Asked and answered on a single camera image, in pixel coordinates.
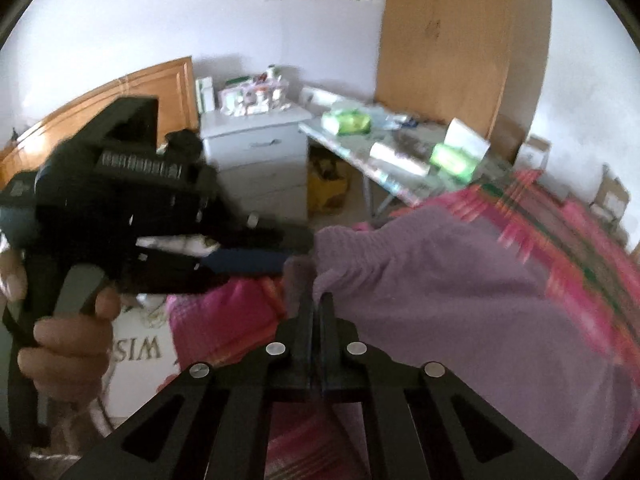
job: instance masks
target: purple garment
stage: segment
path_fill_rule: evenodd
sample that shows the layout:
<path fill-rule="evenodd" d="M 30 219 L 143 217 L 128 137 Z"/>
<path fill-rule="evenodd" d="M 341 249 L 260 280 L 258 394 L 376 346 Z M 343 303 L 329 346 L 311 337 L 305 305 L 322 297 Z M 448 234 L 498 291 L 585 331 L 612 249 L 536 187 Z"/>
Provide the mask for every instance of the purple garment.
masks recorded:
<path fill-rule="evenodd" d="M 375 232 L 316 234 L 314 299 L 395 361 L 440 361 L 574 471 L 602 480 L 630 438 L 631 379 L 593 351 L 495 236 L 425 206 Z M 364 449 L 359 410 L 338 410 Z"/>

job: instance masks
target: white wall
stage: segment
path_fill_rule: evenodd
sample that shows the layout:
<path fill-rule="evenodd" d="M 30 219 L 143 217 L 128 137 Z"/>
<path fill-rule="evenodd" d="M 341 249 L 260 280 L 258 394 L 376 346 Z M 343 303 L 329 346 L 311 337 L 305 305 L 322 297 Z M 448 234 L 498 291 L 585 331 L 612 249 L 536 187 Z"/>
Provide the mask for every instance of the white wall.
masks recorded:
<path fill-rule="evenodd" d="M 592 200 L 606 162 L 632 196 L 640 239 L 640 53 L 605 0 L 552 0 L 548 63 L 531 133 L 552 141 L 547 170 Z"/>
<path fill-rule="evenodd" d="M 217 80 L 290 66 L 375 89 L 383 4 L 347 0 L 34 0 L 0 51 L 0 144 L 111 79 L 180 56 Z"/>

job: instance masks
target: finger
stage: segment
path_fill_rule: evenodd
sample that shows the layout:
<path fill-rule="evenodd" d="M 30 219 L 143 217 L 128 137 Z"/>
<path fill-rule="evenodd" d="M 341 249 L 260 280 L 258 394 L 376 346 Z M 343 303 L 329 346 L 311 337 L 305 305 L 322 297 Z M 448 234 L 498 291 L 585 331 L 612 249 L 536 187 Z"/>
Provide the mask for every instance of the finger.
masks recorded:
<path fill-rule="evenodd" d="M 113 327 L 105 319 L 79 314 L 48 317 L 33 327 L 36 341 L 60 355 L 98 356 L 106 354 L 113 341 Z"/>
<path fill-rule="evenodd" d="M 12 249 L 0 252 L 0 289 L 10 301 L 23 300 L 27 295 L 27 273 L 20 254 Z"/>
<path fill-rule="evenodd" d="M 80 402 L 81 404 L 94 400 L 100 395 L 102 389 L 101 381 L 92 381 L 90 383 L 45 383 L 33 381 L 33 384 L 40 393 L 51 399 Z"/>
<path fill-rule="evenodd" d="M 120 314 L 120 297 L 112 286 L 108 286 L 98 293 L 95 298 L 95 317 L 113 321 Z"/>
<path fill-rule="evenodd" d="M 69 357 L 46 348 L 23 348 L 18 353 L 20 371 L 41 383 L 87 383 L 100 380 L 109 367 L 107 355 Z"/>

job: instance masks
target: drawer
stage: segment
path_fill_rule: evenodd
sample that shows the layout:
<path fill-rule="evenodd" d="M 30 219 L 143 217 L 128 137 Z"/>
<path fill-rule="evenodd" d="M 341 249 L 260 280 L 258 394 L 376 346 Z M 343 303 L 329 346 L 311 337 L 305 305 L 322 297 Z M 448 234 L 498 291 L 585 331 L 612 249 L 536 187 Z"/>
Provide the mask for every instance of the drawer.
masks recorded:
<path fill-rule="evenodd" d="M 306 186 L 306 156 L 290 156 L 220 171 L 218 181 L 233 198 Z"/>
<path fill-rule="evenodd" d="M 306 136 L 297 124 L 272 126 L 204 139 L 207 162 L 228 170 L 289 156 L 306 156 Z"/>
<path fill-rule="evenodd" d="M 306 222 L 306 186 L 291 187 L 261 196 L 240 199 L 246 212 Z"/>

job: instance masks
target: wooden wardrobe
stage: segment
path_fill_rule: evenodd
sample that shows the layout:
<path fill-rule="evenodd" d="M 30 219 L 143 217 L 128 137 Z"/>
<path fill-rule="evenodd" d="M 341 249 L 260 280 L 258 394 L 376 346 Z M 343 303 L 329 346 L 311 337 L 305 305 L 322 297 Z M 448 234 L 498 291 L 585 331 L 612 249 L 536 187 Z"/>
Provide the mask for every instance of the wooden wardrobe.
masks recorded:
<path fill-rule="evenodd" d="M 75 134 L 123 95 L 158 97 L 158 144 L 168 132 L 198 129 L 191 57 L 161 63 L 87 92 L 24 132 L 16 143 L 0 153 L 0 187 L 4 187 L 18 171 L 37 168 L 60 140 Z"/>
<path fill-rule="evenodd" d="M 386 0 L 376 99 L 489 137 L 511 53 L 512 0 Z"/>

